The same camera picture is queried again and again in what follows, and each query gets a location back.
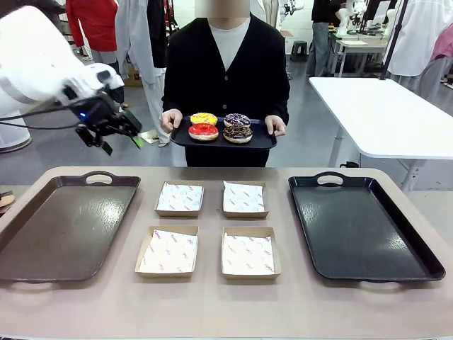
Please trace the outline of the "person left hand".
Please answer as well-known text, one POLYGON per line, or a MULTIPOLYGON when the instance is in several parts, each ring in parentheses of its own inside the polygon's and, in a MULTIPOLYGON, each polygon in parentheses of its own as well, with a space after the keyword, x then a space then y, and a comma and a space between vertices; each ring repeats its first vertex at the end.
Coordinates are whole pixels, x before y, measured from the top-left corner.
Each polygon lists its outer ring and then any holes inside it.
POLYGON ((286 124, 281 117, 277 115, 268 115, 265 118, 265 125, 269 135, 280 137, 286 135, 286 124))

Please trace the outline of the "person right hand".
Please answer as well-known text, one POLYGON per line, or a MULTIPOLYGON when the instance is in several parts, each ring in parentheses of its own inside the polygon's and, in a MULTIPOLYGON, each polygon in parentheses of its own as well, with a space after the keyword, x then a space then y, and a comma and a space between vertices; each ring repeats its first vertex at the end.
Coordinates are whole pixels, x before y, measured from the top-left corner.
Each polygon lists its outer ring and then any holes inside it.
POLYGON ((162 129, 167 133, 171 133, 179 127, 182 119, 183 114, 178 109, 166 110, 161 115, 162 129))

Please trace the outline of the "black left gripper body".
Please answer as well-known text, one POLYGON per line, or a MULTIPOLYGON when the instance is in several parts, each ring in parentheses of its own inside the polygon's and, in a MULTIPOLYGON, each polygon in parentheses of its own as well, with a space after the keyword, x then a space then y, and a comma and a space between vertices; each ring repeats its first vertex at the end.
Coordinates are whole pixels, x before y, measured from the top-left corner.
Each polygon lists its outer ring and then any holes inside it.
POLYGON ((82 138, 102 138, 114 134, 133 138, 142 131, 139 120, 129 110, 117 108, 103 92, 72 103, 72 113, 79 119, 76 133, 82 138))

